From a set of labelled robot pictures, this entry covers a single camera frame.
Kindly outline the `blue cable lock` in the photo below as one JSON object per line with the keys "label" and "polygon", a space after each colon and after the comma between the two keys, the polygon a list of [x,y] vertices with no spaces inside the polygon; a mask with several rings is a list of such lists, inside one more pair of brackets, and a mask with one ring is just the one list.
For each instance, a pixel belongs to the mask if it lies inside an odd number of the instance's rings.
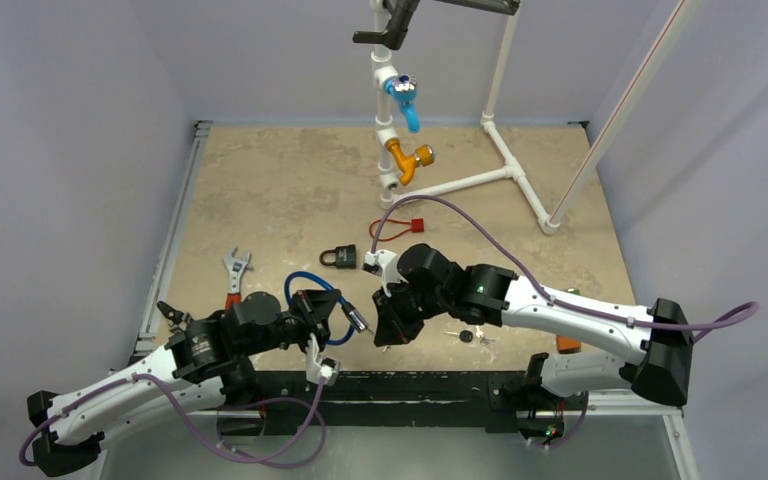
{"label": "blue cable lock", "polygon": [[[328,281],[314,273],[301,270],[294,271],[286,276],[283,284],[283,293],[288,304],[291,303],[292,298],[292,282],[296,279],[305,279],[316,284],[317,287],[313,290],[316,294],[335,291],[335,288]],[[355,334],[372,332],[369,322],[364,318],[360,310],[342,294],[337,298],[337,304],[348,322],[348,329],[339,338],[327,340],[326,344],[328,346],[341,346],[346,344]]]}

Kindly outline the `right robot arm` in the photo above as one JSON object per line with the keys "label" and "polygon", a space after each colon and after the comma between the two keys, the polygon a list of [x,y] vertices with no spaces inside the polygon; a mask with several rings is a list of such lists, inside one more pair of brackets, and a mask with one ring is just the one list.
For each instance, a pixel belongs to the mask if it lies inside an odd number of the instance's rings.
{"label": "right robot arm", "polygon": [[524,399],[544,407],[556,398],[628,388],[661,405],[683,407],[694,340],[681,306],[622,305],[545,288],[525,275],[489,264],[461,267],[421,243],[401,254],[366,253],[378,276],[374,343],[406,345],[441,314],[468,325],[525,328],[578,340],[592,351],[567,357],[534,355],[521,381]]}

